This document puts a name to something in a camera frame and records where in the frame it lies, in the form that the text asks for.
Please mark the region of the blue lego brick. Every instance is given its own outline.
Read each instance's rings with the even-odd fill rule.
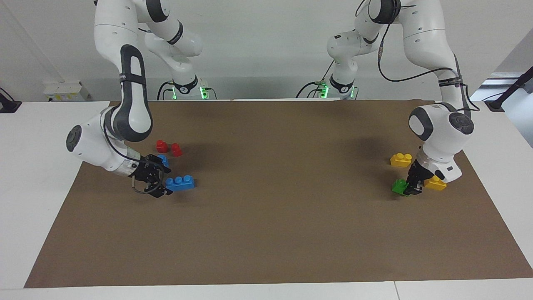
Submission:
[[[165,167],[169,168],[169,166],[168,166],[168,159],[166,158],[165,155],[159,154],[159,155],[157,155],[157,157],[163,160],[163,165],[164,165]]]
[[[195,188],[195,180],[190,175],[186,175],[183,178],[176,177],[176,179],[167,178],[165,183],[166,188],[173,192],[185,191]]]

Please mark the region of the red lego brick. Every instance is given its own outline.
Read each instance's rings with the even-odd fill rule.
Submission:
[[[172,144],[172,154],[175,157],[182,156],[183,152],[181,151],[180,145],[178,144]]]
[[[156,142],[156,149],[158,153],[167,153],[168,152],[168,145],[162,140],[158,140]]]

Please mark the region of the black stand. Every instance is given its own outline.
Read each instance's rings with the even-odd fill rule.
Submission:
[[[531,67],[527,72],[518,78],[518,80],[508,88],[503,95],[494,101],[485,101],[485,104],[490,109],[491,112],[505,112],[502,108],[502,104],[507,100],[516,90],[521,88],[524,84],[530,81],[533,78],[533,67]]]
[[[2,103],[2,109],[0,109],[0,114],[12,114],[19,109],[22,102],[20,101],[10,101],[4,95],[0,93],[0,102]]]

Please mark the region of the green lego brick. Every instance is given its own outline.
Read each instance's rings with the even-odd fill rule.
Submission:
[[[403,192],[407,188],[407,182],[403,179],[398,179],[394,182],[394,185],[392,185],[392,191],[400,194],[405,197],[409,197],[409,195],[405,195]]]

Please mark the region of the cable strap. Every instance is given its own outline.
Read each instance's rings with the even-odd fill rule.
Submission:
[[[180,85],[180,84],[177,84],[174,82],[174,86],[179,90],[180,93],[182,94],[188,94],[190,93],[190,91],[192,89],[194,89],[196,87],[196,85],[198,84],[198,77],[195,76],[195,79],[189,83],[189,84],[185,84],[185,85]]]
[[[352,83],[349,83],[349,84],[342,84],[342,83],[338,83],[338,82],[336,82],[336,81],[333,79],[333,76],[331,76],[331,77],[329,78],[329,82],[332,84],[332,86],[333,86],[334,88],[336,88],[336,89],[339,91],[339,93],[344,94],[344,93],[347,93],[348,91],[350,91],[350,88],[353,86],[353,83],[354,83],[355,81],[352,81]]]
[[[455,85],[456,87],[459,87],[461,84],[463,84],[463,77],[462,76],[455,77],[455,78],[450,78],[450,79],[439,80],[439,86],[440,87],[450,86],[450,85]]]
[[[131,74],[131,73],[121,73],[119,75],[119,79],[121,83],[128,81],[128,82],[134,82],[134,83],[146,85],[146,78],[139,76],[139,75]]]

